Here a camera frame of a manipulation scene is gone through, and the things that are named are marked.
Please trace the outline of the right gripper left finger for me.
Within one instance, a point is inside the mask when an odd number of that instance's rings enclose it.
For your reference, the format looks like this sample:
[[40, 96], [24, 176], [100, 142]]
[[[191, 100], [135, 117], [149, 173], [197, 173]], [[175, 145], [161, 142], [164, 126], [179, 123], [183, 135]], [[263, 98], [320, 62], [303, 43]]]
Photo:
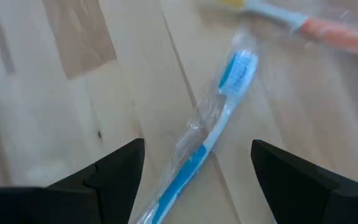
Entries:
[[128, 223], [144, 159], [137, 138], [48, 187], [0, 187], [0, 223]]

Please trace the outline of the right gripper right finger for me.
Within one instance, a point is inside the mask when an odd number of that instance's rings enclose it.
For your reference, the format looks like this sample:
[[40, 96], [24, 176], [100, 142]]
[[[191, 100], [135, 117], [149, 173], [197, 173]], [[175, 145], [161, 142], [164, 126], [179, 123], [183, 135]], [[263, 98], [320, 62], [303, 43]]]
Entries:
[[358, 223], [358, 182], [259, 139], [250, 157], [277, 223]]

